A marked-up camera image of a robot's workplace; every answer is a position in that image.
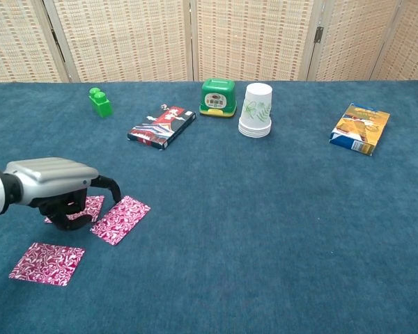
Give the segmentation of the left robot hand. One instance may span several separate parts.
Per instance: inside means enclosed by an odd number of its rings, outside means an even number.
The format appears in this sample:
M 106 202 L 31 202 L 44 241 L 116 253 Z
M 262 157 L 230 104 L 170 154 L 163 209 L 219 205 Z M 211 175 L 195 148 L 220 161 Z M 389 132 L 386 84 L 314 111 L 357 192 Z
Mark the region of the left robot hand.
M 92 221 L 89 214 L 68 218 L 85 210 L 88 188 L 110 190 L 115 203 L 122 198 L 113 179 L 86 164 L 60 157 L 11 161 L 1 176 L 10 191 L 6 204 L 37 208 L 64 231 L 78 230 Z

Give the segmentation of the pink patterned coaster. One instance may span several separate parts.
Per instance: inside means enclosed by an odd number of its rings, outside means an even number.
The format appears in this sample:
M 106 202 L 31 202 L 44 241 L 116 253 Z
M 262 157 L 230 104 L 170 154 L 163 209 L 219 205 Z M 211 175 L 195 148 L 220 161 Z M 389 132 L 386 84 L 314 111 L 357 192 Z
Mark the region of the pink patterned coaster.
M 104 196 L 72 196 L 45 205 L 41 213 L 45 221 L 53 223 L 60 230 L 77 230 L 96 222 Z
M 65 287 L 85 254 L 83 248 L 34 242 L 8 277 Z
M 108 244 L 116 246 L 149 211 L 148 205 L 124 196 L 90 231 Z

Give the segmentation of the green toy building brick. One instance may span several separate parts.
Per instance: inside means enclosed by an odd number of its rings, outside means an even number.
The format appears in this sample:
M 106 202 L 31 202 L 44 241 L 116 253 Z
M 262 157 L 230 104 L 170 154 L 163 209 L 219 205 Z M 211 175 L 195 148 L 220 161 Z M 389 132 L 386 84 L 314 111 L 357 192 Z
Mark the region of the green toy building brick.
M 111 102 L 108 100 L 106 93 L 100 88 L 91 88 L 88 92 L 88 98 L 90 99 L 93 110 L 101 118 L 106 118 L 113 114 Z

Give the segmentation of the black and red cardboard box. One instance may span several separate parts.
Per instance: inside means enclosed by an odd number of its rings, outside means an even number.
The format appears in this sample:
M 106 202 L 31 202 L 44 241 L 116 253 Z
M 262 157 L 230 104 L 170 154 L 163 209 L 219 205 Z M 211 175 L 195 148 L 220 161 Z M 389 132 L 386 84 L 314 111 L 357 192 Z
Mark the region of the black and red cardboard box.
M 157 113 L 144 118 L 127 133 L 127 139 L 165 150 L 194 120 L 196 113 L 178 106 L 162 104 Z

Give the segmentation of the woven bamboo screen panel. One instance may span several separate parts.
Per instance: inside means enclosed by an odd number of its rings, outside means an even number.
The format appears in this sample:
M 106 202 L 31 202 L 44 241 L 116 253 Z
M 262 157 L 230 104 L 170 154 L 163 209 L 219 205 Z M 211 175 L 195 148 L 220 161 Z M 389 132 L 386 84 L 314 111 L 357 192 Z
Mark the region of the woven bamboo screen panel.
M 308 81 L 366 81 L 376 64 L 400 0 L 317 0 Z
M 0 0 L 0 83 L 69 81 L 43 0 Z
M 70 82 L 191 81 L 190 0 L 42 0 Z
M 192 78 L 305 81 L 324 0 L 186 0 Z
M 418 80 L 418 0 L 400 0 L 371 80 Z

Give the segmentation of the blue table cloth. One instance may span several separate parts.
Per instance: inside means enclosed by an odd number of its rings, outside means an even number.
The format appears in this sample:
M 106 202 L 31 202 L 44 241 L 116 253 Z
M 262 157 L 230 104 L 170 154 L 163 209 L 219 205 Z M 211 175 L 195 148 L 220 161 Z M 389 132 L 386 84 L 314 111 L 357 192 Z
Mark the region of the blue table cloth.
M 272 83 L 272 129 L 198 116 L 165 150 L 127 132 L 198 82 L 0 83 L 0 168 L 55 156 L 149 213 L 116 246 L 35 209 L 0 216 L 0 334 L 418 334 L 418 81 Z M 350 103 L 390 114 L 368 156 L 329 142 Z M 67 286 L 8 277 L 34 242 L 83 248 Z

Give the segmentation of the green plastic container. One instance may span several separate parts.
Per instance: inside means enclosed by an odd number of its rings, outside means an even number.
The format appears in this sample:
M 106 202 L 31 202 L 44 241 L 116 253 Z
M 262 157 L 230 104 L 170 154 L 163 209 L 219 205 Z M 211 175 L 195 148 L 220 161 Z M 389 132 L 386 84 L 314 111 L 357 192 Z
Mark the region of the green plastic container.
M 233 80 L 209 78 L 203 82 L 199 106 L 201 114 L 230 118 L 235 115 L 237 105 Z

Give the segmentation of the white paper cup stack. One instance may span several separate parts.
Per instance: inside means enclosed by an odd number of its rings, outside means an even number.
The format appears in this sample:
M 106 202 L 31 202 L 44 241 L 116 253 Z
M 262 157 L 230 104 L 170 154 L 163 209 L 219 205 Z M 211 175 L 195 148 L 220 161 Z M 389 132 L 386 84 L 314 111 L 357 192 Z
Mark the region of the white paper cup stack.
M 272 126 L 271 108 L 272 87 L 259 82 L 248 84 L 238 121 L 240 133 L 251 138 L 267 136 Z

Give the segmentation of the yellow and blue snack box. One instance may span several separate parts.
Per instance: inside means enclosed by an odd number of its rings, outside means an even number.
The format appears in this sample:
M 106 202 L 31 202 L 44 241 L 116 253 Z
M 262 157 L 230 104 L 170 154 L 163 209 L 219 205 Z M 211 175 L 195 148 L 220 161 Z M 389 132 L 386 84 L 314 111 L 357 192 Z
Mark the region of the yellow and blue snack box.
M 333 128 L 329 142 L 372 156 L 389 118 L 385 111 L 350 103 Z

